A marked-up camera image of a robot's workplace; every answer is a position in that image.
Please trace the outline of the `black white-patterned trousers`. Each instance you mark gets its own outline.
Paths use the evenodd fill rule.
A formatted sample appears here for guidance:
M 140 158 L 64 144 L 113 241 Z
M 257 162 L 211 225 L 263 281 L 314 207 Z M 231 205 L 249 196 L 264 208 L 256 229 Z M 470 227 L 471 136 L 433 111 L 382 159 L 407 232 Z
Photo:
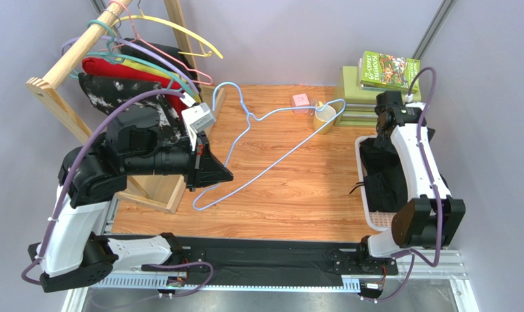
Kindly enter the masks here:
M 82 91 L 89 98 L 91 105 L 100 112 L 110 115 L 118 107 L 131 98 L 152 90 L 161 90 L 161 83 L 141 81 L 136 79 L 124 79 L 79 73 L 78 80 Z M 158 117 L 153 120 L 157 122 L 157 138 L 152 138 L 153 130 L 147 135 L 141 135 L 138 131 L 131 132 L 131 145 L 133 147 L 153 148 L 161 146 L 181 146 L 185 150 L 192 149 L 190 137 L 179 117 L 177 110 L 170 103 L 176 99 L 173 95 L 157 94 L 141 99 L 134 103 L 141 111 L 148 107 L 156 111 Z

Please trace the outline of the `plain black trousers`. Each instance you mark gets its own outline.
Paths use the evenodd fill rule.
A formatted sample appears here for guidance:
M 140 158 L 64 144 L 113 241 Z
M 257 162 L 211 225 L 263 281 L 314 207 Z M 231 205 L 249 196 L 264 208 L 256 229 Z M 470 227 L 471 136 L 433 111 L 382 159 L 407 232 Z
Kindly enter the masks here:
M 406 179 L 399 156 L 374 146 L 374 138 L 361 141 L 361 163 L 367 175 L 363 178 L 370 212 L 397 213 L 408 202 Z

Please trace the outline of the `blue wire hanger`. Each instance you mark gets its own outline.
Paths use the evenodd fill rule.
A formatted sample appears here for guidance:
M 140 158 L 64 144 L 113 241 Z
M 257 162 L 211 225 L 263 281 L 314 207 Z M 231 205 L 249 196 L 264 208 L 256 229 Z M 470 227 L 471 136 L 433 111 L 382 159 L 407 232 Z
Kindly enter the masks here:
M 260 124 L 265 124 L 265 120 L 268 120 L 269 118 L 272 119 L 273 115 L 275 114 L 281 114 L 281 113 L 284 113 L 284 112 L 289 112 L 289 111 L 293 111 L 293 108 L 292 107 L 282 107 L 282 108 L 278 108 L 278 109 L 275 109 L 275 110 L 272 110 L 268 113 L 266 113 L 264 116 L 256 116 L 253 112 L 251 112 L 249 110 L 249 108 L 247 107 L 246 103 L 245 103 L 245 100 L 244 100 L 244 96 L 243 96 L 243 92 L 242 92 L 242 89 L 239 85 L 237 85 L 236 83 L 233 83 L 233 82 L 223 82 L 223 83 L 220 83 L 218 84 L 216 87 L 215 87 L 215 91 L 214 91 L 214 96 L 215 97 L 215 93 L 216 91 L 219 91 L 220 89 L 223 89 L 225 86 L 231 86 L 231 87 L 234 87 L 237 91 L 238 91 L 238 95 L 239 95 L 239 103 L 241 105 L 241 108 L 242 110 L 244 111 L 245 113 L 245 120 L 246 120 L 246 129 L 233 141 L 233 143 L 231 144 L 231 147 L 228 151 L 228 155 L 227 155 L 227 158 L 226 158 L 226 161 L 224 163 L 224 165 L 228 168 L 228 165 L 231 164 L 231 160 L 232 160 L 232 156 L 233 156 L 233 153 L 234 151 L 236 150 L 236 147 L 239 146 L 239 144 L 242 142 L 243 138 L 244 137 L 248 137 L 248 138 L 251 138 L 254 134 L 257 135 L 257 133 L 254 133 L 252 134 L 251 132 L 253 131 L 252 130 L 252 124 L 253 122 L 257 125 L 260 125 Z M 317 108 L 317 105 L 318 104 L 315 104 L 315 105 L 310 105 L 309 106 L 309 110 L 313 112 L 315 112 L 315 109 Z M 335 100 L 332 100 L 332 101 L 329 101 L 327 103 L 325 103 L 325 105 L 332 105 L 333 108 L 337 111 L 337 114 L 335 115 L 336 118 L 339 117 L 344 109 L 345 109 L 345 106 L 346 106 L 346 103 L 345 103 L 345 100 L 344 99 L 335 99 Z M 265 141 L 269 141 L 269 143 L 278 143 L 280 145 L 283 145 L 284 143 L 288 143 L 290 140 L 296 138 L 296 132 L 295 131 L 298 131 L 297 128 L 295 128 L 296 130 L 293 131 L 293 125 L 290 125 L 291 124 L 291 121 L 286 121 L 284 123 L 282 123 L 282 125 L 275 125 L 272 129 L 266 129 L 268 130 L 267 133 L 265 133 L 264 135 L 262 135 L 260 133 L 259 135 L 259 138 L 260 139 L 265 139 Z M 215 190 L 216 187 L 218 187 L 221 183 L 219 184 L 216 184 L 215 186 L 212 186 L 212 187 L 208 187 L 206 188 L 205 190 L 203 190 L 192 202 L 192 208 L 196 211 L 204 211 L 210 207 L 213 207 L 213 206 L 216 206 L 218 204 L 220 204 L 221 202 L 227 200 L 228 198 L 236 195 L 236 193 L 239 193 L 241 190 L 245 189 L 246 187 L 250 186 L 252 183 L 254 183 L 256 180 L 258 180 L 260 177 L 262 177 L 263 175 L 265 175 L 269 170 L 271 170 L 272 168 L 274 168 L 276 165 L 278 165 L 280 162 L 282 162 L 284 159 L 286 159 L 288 156 L 290 156 L 290 154 L 294 153 L 298 148 L 302 147 L 305 143 L 309 142 L 309 140 L 311 140 L 313 137 L 317 136 L 318 134 L 315 132 L 312 132 L 310 135 L 308 135 L 305 139 L 303 139 L 303 141 L 299 142 L 295 147 L 293 147 L 292 149 L 290 149 L 289 151 L 287 151 L 286 153 L 284 153 L 279 159 L 275 160 L 272 164 L 270 164 L 267 168 L 265 168 L 264 170 L 262 170 L 259 174 L 257 174 L 256 176 L 254 176 L 251 180 L 249 180 L 248 182 L 246 182 L 244 185 L 241 185 L 240 187 L 238 187 L 237 189 L 231 191 L 229 194 L 226 194 L 224 195 L 223 197 L 211 202 L 211 203 L 208 203 L 207 205 L 204 205 L 203 207 L 200 207 L 200 206 L 197 206 L 198 202 L 203 198 L 203 196 L 205 194 L 207 194 L 209 191 L 211 190 Z M 267 145 L 266 142 L 262 143 L 262 141 L 260 140 L 260 142 L 254 142 L 254 143 L 257 143 L 256 145 L 260 145 L 260 147 L 262 147 L 262 145 Z

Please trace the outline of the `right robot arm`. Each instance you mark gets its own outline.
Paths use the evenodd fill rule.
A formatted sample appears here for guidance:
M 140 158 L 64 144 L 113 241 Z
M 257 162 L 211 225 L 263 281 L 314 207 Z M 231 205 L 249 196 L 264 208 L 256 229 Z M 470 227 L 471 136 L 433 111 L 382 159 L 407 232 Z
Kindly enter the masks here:
M 405 103 L 401 92 L 376 97 L 376 137 L 358 144 L 367 175 L 363 181 L 374 210 L 395 211 L 387 230 L 364 238 L 372 257 L 399 257 L 412 248 L 448 247 L 465 215 L 440 174 L 424 118 L 427 105 Z

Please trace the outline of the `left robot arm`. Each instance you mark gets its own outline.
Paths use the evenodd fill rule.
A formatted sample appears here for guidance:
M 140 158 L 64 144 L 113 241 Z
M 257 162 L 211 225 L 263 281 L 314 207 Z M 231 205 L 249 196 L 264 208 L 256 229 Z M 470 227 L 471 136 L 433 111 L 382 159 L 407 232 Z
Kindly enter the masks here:
M 193 151 L 184 140 L 162 140 L 159 113 L 132 105 L 116 110 L 96 138 L 69 152 L 59 172 L 58 200 L 42 242 L 29 246 L 41 266 L 46 293 L 91 286 L 113 270 L 177 270 L 183 248 L 171 233 L 145 239 L 115 239 L 94 233 L 100 214 L 129 176 L 182 176 L 189 189 L 233 180 L 211 153 L 203 134 Z

